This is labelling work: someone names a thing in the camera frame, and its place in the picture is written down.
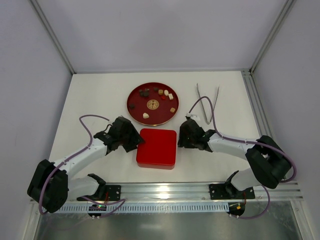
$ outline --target white wall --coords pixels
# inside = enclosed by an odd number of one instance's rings
[[[255,77],[280,146],[320,229],[320,1],[298,0]]]
[[[75,71],[249,68],[285,0],[38,0]]]
[[[0,7],[0,238],[14,240],[36,165],[48,158],[71,74],[27,0]]]

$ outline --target white table surface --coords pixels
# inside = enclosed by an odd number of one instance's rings
[[[176,115],[167,123],[152,127],[135,122],[126,107],[130,92],[137,86],[159,82],[175,90],[179,97]],[[89,142],[89,137],[78,121],[85,114],[96,114],[109,118],[111,122],[122,115],[132,121],[137,131],[142,128],[170,129],[177,132],[185,121],[185,115],[198,99],[196,83],[202,95],[213,99],[216,87],[220,86],[215,107],[217,127],[220,132],[243,138],[258,138],[258,130],[240,71],[217,72],[152,72],[152,73],[106,73],[75,74],[64,104],[59,126],[49,160],[54,162]],[[210,116],[206,103],[207,115]],[[194,108],[206,131],[213,129],[203,121],[200,104]],[[107,123],[103,119],[84,119],[93,134],[103,130]],[[122,147],[96,160],[75,177],[94,173],[106,182],[207,182],[225,181],[234,171],[244,170],[249,164],[224,153],[210,153],[197,149],[178,148],[176,163],[172,170],[142,168],[136,163],[137,150],[126,153]]]

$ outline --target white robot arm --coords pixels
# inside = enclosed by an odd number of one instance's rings
[[[234,172],[224,183],[224,195],[230,199],[253,186],[263,185],[275,189],[292,167],[278,152],[258,144],[248,144],[259,142],[281,151],[269,136],[263,135],[254,140],[232,137],[239,142],[227,138],[228,136],[221,137],[212,129],[205,132],[195,120],[187,117],[187,121],[180,126],[178,147],[226,153],[248,161],[250,168]]]
[[[108,133],[98,132],[93,136],[92,144],[87,149],[81,148],[85,150],[76,152],[81,152],[80,154],[73,153],[55,162],[42,160],[34,172],[27,194],[39,203],[45,181],[57,166],[61,165],[50,178],[42,197],[42,206],[49,213],[59,210],[66,200],[75,200],[82,196],[95,201],[104,200],[107,185],[103,179],[95,174],[72,178],[84,167],[115,151],[119,146],[130,152],[140,143],[144,143],[144,140],[135,127],[128,119],[120,116],[114,121]]]

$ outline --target purple cable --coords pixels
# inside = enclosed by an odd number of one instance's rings
[[[126,201],[126,200],[123,198],[123,199],[120,199],[120,200],[117,201],[117,202],[112,202],[112,203],[99,203],[99,202],[94,202],[93,200],[91,200],[91,199],[89,199],[89,198],[87,198],[87,197],[82,197],[82,198],[86,198],[86,199],[88,199],[88,201],[90,201],[90,202],[93,202],[93,203],[99,204],[99,205],[104,205],[104,206],[114,205],[114,204],[118,204],[118,203],[121,202],[121,204],[120,204],[119,206],[117,206],[115,209],[113,209],[112,211],[108,212],[108,213],[105,214],[105,215],[100,216],[101,219],[102,219],[102,218],[109,217],[110,215],[112,215],[115,211],[117,211],[119,208],[121,208],[121,206],[122,206],[122,205],[125,203],[125,201]],[[101,208],[91,207],[91,209],[97,209],[97,210],[99,210],[99,209],[101,209]],[[92,218],[87,217],[87,218],[85,218],[85,219],[77,222],[76,224],[74,224],[74,225],[71,226],[71,227],[56,228],[56,227],[51,226],[51,221],[52,221],[52,219],[50,218],[50,219],[49,219],[49,222],[47,223],[47,227],[49,227],[49,228],[51,228],[51,229],[54,229],[54,230],[57,230],[57,231],[68,231],[68,230],[73,229],[73,228],[75,228],[76,226],[82,224],[83,222],[85,222],[85,221],[87,221],[87,220],[91,220],[91,219],[92,219]],[[44,237],[44,235],[45,235],[45,232],[47,231],[47,227],[44,229],[44,231],[43,231],[43,233],[42,233],[42,235],[41,235],[41,237],[40,237],[41,240],[43,239],[43,237]]]
[[[263,185],[261,185],[261,186],[264,188],[264,190],[266,192],[266,195],[268,196],[268,203],[266,204],[265,209],[261,213],[259,213],[258,215],[255,215],[255,216],[239,216],[238,219],[245,219],[245,220],[257,219],[257,218],[261,217],[263,214],[265,214],[268,211],[268,209],[270,207],[270,194],[269,194],[269,192],[268,192],[268,190],[266,189],[265,186],[263,186]]]
[[[96,118],[100,118],[100,119],[104,119],[104,120],[107,120],[109,121],[108,118],[104,117],[104,116],[99,116],[99,115],[94,115],[94,114],[87,114],[87,115],[83,115],[81,117],[79,117],[79,121],[81,123],[81,125],[84,127],[84,129],[86,130],[86,132],[89,134],[89,137],[90,137],[90,141],[89,141],[89,144],[87,146],[85,146],[84,148],[82,148],[80,151],[72,154],[71,156],[69,156],[67,159],[65,159],[63,162],[61,162],[58,166],[55,167],[55,169],[53,169],[53,171],[49,174],[49,176],[46,178],[44,184],[43,184],[43,187],[42,187],[42,190],[41,190],[41,193],[40,193],[40,198],[39,198],[39,212],[41,215],[45,215],[48,213],[48,211],[45,211],[43,212],[42,211],[42,203],[43,203],[43,200],[44,200],[44,194],[45,194],[45,191],[46,191],[46,188],[47,188],[47,185],[50,181],[50,179],[52,178],[52,176],[56,173],[56,171],[58,171],[58,169],[60,167],[62,167],[65,163],[69,162],[71,159],[73,159],[74,157],[78,156],[79,154],[83,153],[85,150],[87,150],[92,142],[93,142],[93,137],[92,137],[92,134],[91,132],[89,131],[89,129],[87,128],[87,126],[84,124],[84,122],[82,121],[83,118],[86,118],[86,117],[96,117]]]
[[[292,168],[293,168],[293,174],[292,174],[292,176],[291,176],[290,178],[286,179],[286,180],[282,180],[281,183],[290,182],[290,181],[292,181],[292,180],[296,177],[296,175],[297,175],[297,167],[296,167],[294,161],[293,161],[286,153],[284,153],[283,151],[281,151],[281,150],[279,150],[279,149],[277,149],[277,148],[275,148],[275,147],[273,147],[273,146],[270,146],[270,145],[268,145],[268,144],[261,143],[261,142],[258,142],[258,141],[244,141],[244,140],[239,140],[239,139],[234,139],[234,138],[231,138],[231,137],[223,136],[223,135],[218,131],[218,129],[217,129],[216,118],[215,118],[215,113],[214,113],[214,107],[213,107],[212,102],[211,102],[211,100],[210,100],[209,97],[207,97],[207,96],[202,96],[202,97],[200,97],[200,98],[193,104],[193,106],[191,107],[189,113],[191,113],[191,111],[194,109],[194,107],[197,105],[197,103],[198,103],[201,99],[207,99],[208,102],[209,102],[209,104],[210,104],[211,113],[212,113],[213,128],[214,128],[216,134],[218,134],[219,137],[221,137],[222,139],[226,139],[226,140],[229,140],[229,141],[233,141],[233,142],[237,142],[237,143],[242,143],[242,144],[255,144],[255,145],[260,145],[260,146],[262,146],[262,147],[264,147],[264,148],[269,148],[269,149],[271,149],[271,150],[273,150],[273,151],[281,154],[282,156],[284,156],[284,157],[287,159],[287,161],[291,164],[291,166],[292,166]],[[263,210],[263,212],[261,212],[260,214],[258,214],[258,215],[256,215],[256,216],[239,216],[239,217],[238,217],[239,219],[245,219],[245,220],[256,219],[256,218],[261,217],[263,214],[265,214],[265,213],[267,212],[267,210],[268,210],[268,208],[269,208],[269,206],[270,206],[270,195],[269,195],[269,192],[268,192],[267,188],[266,188],[265,186],[263,186],[263,185],[262,185],[262,187],[264,188],[264,190],[265,190],[265,192],[266,192],[266,194],[267,194],[267,196],[268,196],[268,203],[267,203],[265,209]]]

